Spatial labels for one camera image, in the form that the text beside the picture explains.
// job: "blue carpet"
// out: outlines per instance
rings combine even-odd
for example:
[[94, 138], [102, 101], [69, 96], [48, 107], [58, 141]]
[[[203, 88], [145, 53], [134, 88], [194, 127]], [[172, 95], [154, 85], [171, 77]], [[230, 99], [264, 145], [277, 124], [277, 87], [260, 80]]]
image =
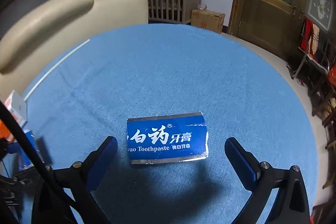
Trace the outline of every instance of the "blue carpet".
[[[131, 167], [127, 118], [196, 111], [207, 123], [209, 158]], [[310, 209], [315, 198], [315, 139], [301, 102], [256, 54], [203, 29], [150, 24], [93, 37], [29, 97], [25, 128], [43, 138], [54, 169], [84, 160], [108, 135], [117, 138], [117, 158], [93, 192], [111, 223], [231, 223], [250, 192], [225, 156], [228, 137], [275, 168], [299, 165]], [[29, 211], [27, 201], [23, 223]]]

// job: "beige chair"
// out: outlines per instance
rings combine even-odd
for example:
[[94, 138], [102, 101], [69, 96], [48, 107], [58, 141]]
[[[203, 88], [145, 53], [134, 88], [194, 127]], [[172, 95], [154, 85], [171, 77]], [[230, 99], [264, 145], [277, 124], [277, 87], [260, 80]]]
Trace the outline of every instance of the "beige chair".
[[65, 50], [99, 33], [148, 23], [147, 0], [49, 0], [0, 40], [0, 99], [19, 94]]

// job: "doorway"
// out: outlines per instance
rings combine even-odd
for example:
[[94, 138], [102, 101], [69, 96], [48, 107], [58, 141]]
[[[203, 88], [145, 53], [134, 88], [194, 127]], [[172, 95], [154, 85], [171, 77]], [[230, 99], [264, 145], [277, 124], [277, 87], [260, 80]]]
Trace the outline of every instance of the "doorway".
[[307, 0], [234, 0], [228, 33], [283, 60], [295, 58]]

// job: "blue box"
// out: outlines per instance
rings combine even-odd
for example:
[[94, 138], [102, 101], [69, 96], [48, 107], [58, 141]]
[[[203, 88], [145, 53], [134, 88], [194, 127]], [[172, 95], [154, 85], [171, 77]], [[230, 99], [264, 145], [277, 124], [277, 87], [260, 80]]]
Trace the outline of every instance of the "blue box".
[[132, 164], [160, 164], [208, 157], [208, 130], [201, 112], [127, 119]]

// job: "cardboard box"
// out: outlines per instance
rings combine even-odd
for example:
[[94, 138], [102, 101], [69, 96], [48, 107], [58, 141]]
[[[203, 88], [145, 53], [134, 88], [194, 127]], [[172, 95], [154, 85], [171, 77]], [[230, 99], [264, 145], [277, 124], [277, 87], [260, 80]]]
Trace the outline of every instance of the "cardboard box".
[[[6, 99], [4, 106], [12, 114], [19, 126], [23, 127], [27, 122], [27, 103], [21, 98], [21, 96], [13, 90]], [[13, 135], [1, 120], [0, 138], [5, 138], [9, 142], [14, 140]]]
[[223, 30], [225, 14], [210, 10], [195, 9], [191, 12], [191, 25], [216, 33]]

